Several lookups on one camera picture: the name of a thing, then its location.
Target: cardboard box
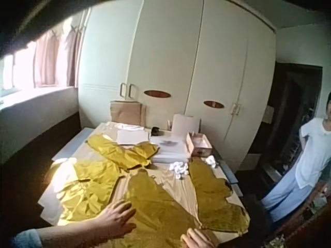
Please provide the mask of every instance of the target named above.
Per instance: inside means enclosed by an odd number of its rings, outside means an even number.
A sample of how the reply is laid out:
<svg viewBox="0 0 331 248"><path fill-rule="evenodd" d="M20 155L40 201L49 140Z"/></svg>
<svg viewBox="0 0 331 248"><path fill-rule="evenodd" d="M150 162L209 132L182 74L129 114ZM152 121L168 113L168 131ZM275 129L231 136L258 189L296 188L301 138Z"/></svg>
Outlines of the cardboard box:
<svg viewBox="0 0 331 248"><path fill-rule="evenodd" d="M192 157L206 158L212 154L212 145L206 135L202 133L188 133L186 144Z"/></svg>

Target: light blue pants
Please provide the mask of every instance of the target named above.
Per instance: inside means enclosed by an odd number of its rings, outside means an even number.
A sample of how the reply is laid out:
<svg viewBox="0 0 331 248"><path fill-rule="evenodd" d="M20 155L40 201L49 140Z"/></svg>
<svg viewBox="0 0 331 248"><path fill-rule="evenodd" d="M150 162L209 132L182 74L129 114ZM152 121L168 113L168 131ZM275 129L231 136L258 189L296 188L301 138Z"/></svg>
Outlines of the light blue pants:
<svg viewBox="0 0 331 248"><path fill-rule="evenodd" d="M310 185L302 189L299 188L295 179L295 168L296 166L293 166L270 193L261 200L273 222L284 218L299 207L313 190Z"/></svg>

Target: yellow fabric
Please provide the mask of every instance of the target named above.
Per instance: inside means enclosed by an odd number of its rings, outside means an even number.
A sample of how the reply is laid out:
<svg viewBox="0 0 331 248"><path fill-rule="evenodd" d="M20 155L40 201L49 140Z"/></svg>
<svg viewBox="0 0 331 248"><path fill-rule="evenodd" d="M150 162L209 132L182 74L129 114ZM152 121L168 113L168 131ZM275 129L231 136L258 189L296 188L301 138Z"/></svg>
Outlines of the yellow fabric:
<svg viewBox="0 0 331 248"><path fill-rule="evenodd" d="M149 158L157 153L159 147L149 142L142 142L133 148L125 149L116 142L104 138L101 134L93 135L87 140L88 145L114 162L122 169L131 169L137 165L148 166L151 161Z"/></svg>
<svg viewBox="0 0 331 248"><path fill-rule="evenodd" d="M189 164L198 202L198 218L203 228L214 231L245 232L249 226L246 210L228 203L232 195L229 183L216 178L212 169L199 158Z"/></svg>
<svg viewBox="0 0 331 248"><path fill-rule="evenodd" d="M137 228L122 239L109 241L112 247L182 247L180 236L189 227L198 226L197 220L146 170L141 169L130 179L124 199L131 201L137 210L131 220Z"/></svg>
<svg viewBox="0 0 331 248"><path fill-rule="evenodd" d="M78 180L67 183L57 194L64 207L62 223L96 217L108 205L121 176L118 166L109 161L79 161L74 169Z"/></svg>

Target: wardrobe door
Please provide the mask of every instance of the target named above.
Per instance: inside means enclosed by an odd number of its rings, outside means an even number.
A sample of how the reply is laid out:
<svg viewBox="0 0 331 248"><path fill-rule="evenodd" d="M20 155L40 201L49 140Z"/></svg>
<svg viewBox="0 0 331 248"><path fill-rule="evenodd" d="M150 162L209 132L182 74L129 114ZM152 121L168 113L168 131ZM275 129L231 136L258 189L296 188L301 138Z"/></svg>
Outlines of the wardrobe door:
<svg viewBox="0 0 331 248"><path fill-rule="evenodd" d="M129 59L143 0L106 2L92 8L79 68L82 127L111 120L110 101L124 100Z"/></svg>
<svg viewBox="0 0 331 248"><path fill-rule="evenodd" d="M145 0L128 74L128 100L147 105L148 127L184 113L203 0Z"/></svg>
<svg viewBox="0 0 331 248"><path fill-rule="evenodd" d="M201 132L221 152L232 119L232 106L237 102L243 80L247 15L227 1L204 2L197 60L185 114L201 118Z"/></svg>
<svg viewBox="0 0 331 248"><path fill-rule="evenodd" d="M222 156L237 171L255 138L267 106L273 81L276 37L262 21L248 15L248 53L235 115L225 137Z"/></svg>

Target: human hand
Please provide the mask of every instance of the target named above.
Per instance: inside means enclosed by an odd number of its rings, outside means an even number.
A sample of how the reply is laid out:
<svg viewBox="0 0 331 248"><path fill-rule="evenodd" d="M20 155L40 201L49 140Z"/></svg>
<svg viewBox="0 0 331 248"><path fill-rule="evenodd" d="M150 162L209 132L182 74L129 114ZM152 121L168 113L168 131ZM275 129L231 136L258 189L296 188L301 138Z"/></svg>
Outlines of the human hand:
<svg viewBox="0 0 331 248"><path fill-rule="evenodd" d="M108 205L93 221L94 227L100 232L100 236L106 239L122 237L130 233L136 225L128 223L136 210L130 202L120 200Z"/></svg>
<svg viewBox="0 0 331 248"><path fill-rule="evenodd" d="M183 241L183 248L215 248L208 237L197 229L189 228L187 234L180 238Z"/></svg>

